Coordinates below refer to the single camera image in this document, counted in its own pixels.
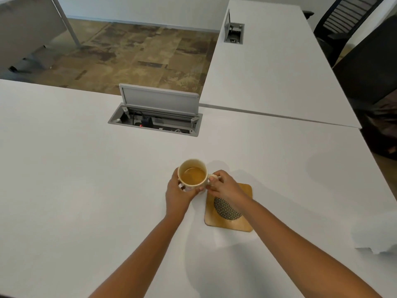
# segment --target office chair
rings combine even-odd
[[[367,145],[397,160],[397,15],[380,24],[333,71]]]
[[[333,67],[353,33],[383,0],[336,0],[318,22],[314,35]],[[314,13],[303,11],[306,19]]]

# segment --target coaster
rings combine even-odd
[[[239,183],[241,189],[252,199],[252,187]],[[208,226],[251,232],[248,221],[234,210],[224,199],[214,197],[207,192],[204,222]]]

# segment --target white ceramic mug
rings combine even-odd
[[[205,174],[207,175],[207,177],[199,184],[196,184],[196,185],[186,184],[184,181],[182,181],[181,175],[186,170],[188,170],[189,168],[193,168],[193,167],[202,169],[205,172]],[[198,159],[186,160],[185,162],[183,162],[181,164],[181,166],[178,167],[178,179],[186,187],[186,190],[192,190],[193,188],[197,188],[197,187],[201,187],[201,186],[205,188],[206,185],[208,185],[210,183],[210,180],[209,180],[210,177],[219,178],[215,174],[208,174],[208,169],[207,169],[206,165],[204,164],[204,162],[202,162],[201,160],[198,160]]]

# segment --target table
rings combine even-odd
[[[245,24],[243,44],[224,43],[222,25],[202,106],[360,127],[299,6],[230,0],[229,9]]]
[[[200,107],[191,137],[108,124],[120,96],[5,80],[0,95],[1,294],[86,298],[161,220],[172,171],[196,157],[395,296],[397,257],[350,239],[358,217],[397,207],[358,129]],[[302,297],[255,232],[206,226],[204,209],[205,194],[146,297]]]
[[[15,65],[67,29],[80,47],[58,0],[0,0],[0,70]]]

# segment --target mesh chair back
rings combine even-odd
[[[336,66],[345,95],[375,104],[397,89],[397,15],[385,20]]]
[[[350,36],[383,0],[336,0],[317,25],[314,34],[323,38],[332,33]]]

